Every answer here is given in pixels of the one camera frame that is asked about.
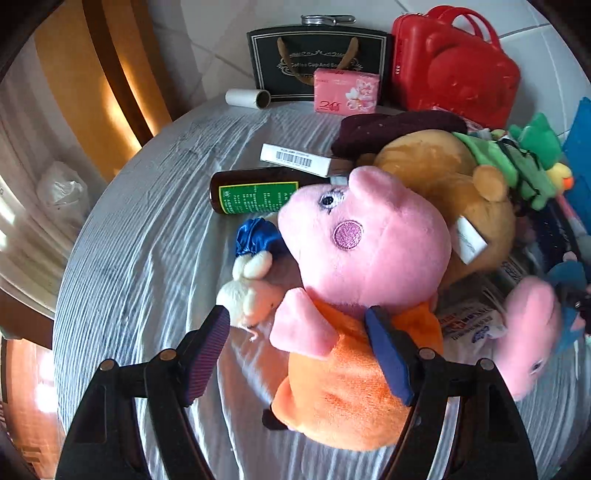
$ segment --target orange plush shirt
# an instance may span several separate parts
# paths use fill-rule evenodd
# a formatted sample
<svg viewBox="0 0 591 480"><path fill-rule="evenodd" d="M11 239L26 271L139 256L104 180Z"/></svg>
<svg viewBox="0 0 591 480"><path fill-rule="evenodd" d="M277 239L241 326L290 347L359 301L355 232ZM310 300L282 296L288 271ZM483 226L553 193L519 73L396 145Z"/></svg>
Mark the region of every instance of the orange plush shirt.
<svg viewBox="0 0 591 480"><path fill-rule="evenodd" d="M290 354L273 413L292 430L331 447L363 451L395 444L409 408L390 393L363 322L323 302L314 305L339 332L339 341L325 360ZM428 303L394 316L392 324L419 348L443 352L441 327Z"/></svg>

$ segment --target green label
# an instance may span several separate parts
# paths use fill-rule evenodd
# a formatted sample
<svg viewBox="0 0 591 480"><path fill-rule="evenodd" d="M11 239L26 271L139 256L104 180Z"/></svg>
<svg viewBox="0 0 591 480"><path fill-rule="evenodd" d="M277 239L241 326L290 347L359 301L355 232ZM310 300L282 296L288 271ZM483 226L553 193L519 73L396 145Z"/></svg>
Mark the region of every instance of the green label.
<svg viewBox="0 0 591 480"><path fill-rule="evenodd" d="M219 195L226 213L277 212L297 188L296 181L249 183L219 187Z"/></svg>

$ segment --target pink tissue box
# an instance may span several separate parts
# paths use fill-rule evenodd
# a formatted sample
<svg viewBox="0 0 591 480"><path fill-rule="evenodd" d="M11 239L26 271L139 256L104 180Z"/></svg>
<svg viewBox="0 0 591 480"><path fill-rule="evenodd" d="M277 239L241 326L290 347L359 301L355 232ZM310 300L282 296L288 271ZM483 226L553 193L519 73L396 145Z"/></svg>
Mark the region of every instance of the pink tissue box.
<svg viewBox="0 0 591 480"><path fill-rule="evenodd" d="M314 72L314 110L337 115L374 113L379 75L351 70L317 69Z"/></svg>

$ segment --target barcode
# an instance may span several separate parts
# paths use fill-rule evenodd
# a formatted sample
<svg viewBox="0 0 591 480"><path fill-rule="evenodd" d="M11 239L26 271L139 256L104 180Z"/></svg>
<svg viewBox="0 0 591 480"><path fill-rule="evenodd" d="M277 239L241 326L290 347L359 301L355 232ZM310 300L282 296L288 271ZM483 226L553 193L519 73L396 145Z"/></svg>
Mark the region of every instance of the barcode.
<svg viewBox="0 0 591 480"><path fill-rule="evenodd" d="M291 153L275 152L275 158L277 160L288 161L289 163L295 163L302 165L303 167L309 167L312 165L312 160L298 155L292 155Z"/></svg>

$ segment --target green plush toy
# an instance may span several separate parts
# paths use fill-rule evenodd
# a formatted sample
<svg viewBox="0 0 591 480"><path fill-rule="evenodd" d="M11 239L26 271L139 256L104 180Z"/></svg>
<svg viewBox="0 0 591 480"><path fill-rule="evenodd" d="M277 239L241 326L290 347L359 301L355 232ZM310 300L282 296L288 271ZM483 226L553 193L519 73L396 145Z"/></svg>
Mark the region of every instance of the green plush toy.
<svg viewBox="0 0 591 480"><path fill-rule="evenodd" d="M517 140L521 148L538 155L544 170L551 169L562 158L560 140L543 113L535 114L524 128L511 125L509 133Z"/></svg>
<svg viewBox="0 0 591 480"><path fill-rule="evenodd" d="M542 165L509 138L495 142L459 133L454 135L470 149L479 165L491 165L500 170L507 185L534 210L541 210L549 198L556 196L556 187Z"/></svg>

